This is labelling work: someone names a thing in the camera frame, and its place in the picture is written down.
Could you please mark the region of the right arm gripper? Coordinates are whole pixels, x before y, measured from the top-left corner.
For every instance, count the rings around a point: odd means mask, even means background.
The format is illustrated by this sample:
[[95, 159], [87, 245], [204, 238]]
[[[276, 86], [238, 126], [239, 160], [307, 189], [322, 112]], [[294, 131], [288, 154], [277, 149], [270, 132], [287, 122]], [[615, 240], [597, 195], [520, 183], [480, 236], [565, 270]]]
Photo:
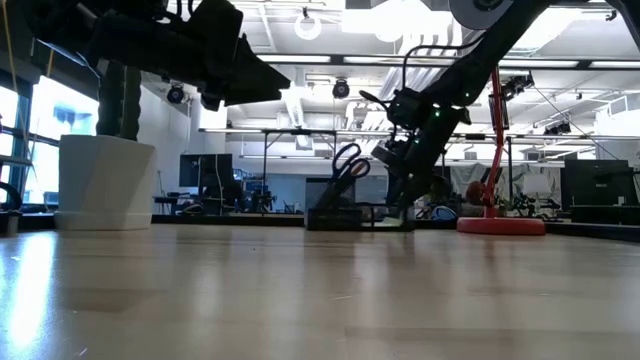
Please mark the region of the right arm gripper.
[[460, 122], [471, 123], [466, 107], [435, 109], [411, 141], [403, 158], [406, 175], [389, 174], [387, 205], [391, 218], [403, 219], [406, 210], [428, 192], [433, 167]]

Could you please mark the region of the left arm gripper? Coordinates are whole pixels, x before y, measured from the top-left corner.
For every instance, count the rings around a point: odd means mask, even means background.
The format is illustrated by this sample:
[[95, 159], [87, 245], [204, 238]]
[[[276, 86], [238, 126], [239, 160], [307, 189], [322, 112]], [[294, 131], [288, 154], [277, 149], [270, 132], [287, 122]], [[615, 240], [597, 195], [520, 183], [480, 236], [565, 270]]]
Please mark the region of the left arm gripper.
[[163, 76], [195, 86], [208, 108], [217, 110], [223, 98], [226, 106], [280, 100], [290, 87], [289, 78], [252, 51], [246, 35], [238, 39], [229, 77], [229, 28], [223, 23], [169, 23], [163, 31]]

